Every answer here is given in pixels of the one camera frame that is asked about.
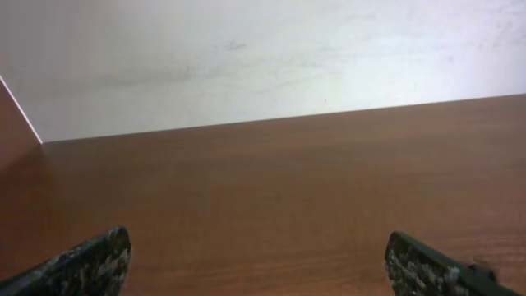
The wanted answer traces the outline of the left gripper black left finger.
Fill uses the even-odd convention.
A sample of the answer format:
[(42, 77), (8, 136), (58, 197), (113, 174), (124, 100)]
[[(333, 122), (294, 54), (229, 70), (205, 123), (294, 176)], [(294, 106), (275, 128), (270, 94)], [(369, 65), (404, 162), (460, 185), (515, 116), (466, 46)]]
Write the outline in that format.
[(3, 280), (1, 295), (116, 296), (131, 259), (129, 234), (118, 226)]

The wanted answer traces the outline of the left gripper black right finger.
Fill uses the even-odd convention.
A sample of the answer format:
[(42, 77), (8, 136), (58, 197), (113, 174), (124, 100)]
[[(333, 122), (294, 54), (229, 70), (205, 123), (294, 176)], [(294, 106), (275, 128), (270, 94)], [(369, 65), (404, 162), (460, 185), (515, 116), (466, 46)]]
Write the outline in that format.
[(390, 235), (384, 263), (395, 296), (519, 296), (492, 268), (456, 261), (400, 231)]

